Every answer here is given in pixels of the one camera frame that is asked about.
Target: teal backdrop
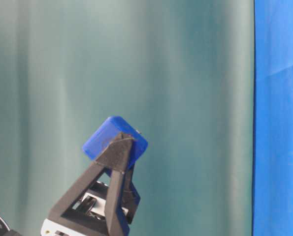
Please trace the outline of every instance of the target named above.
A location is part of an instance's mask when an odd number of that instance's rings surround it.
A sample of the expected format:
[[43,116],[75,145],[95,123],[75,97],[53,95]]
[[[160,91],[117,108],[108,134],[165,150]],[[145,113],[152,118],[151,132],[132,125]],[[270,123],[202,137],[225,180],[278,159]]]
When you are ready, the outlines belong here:
[[0,210],[39,235],[110,115],[149,148],[132,236],[250,236],[251,0],[0,0]]

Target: blue cube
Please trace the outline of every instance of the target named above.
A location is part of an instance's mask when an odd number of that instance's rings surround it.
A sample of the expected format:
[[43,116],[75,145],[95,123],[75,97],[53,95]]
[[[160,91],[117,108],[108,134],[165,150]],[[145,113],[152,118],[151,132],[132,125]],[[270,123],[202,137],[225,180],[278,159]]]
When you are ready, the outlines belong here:
[[119,132],[132,135],[134,138],[130,153],[130,168],[147,148],[147,141],[134,128],[132,128],[122,117],[109,117],[99,127],[99,129],[83,145],[83,151],[91,160],[95,160],[98,155],[109,145]]

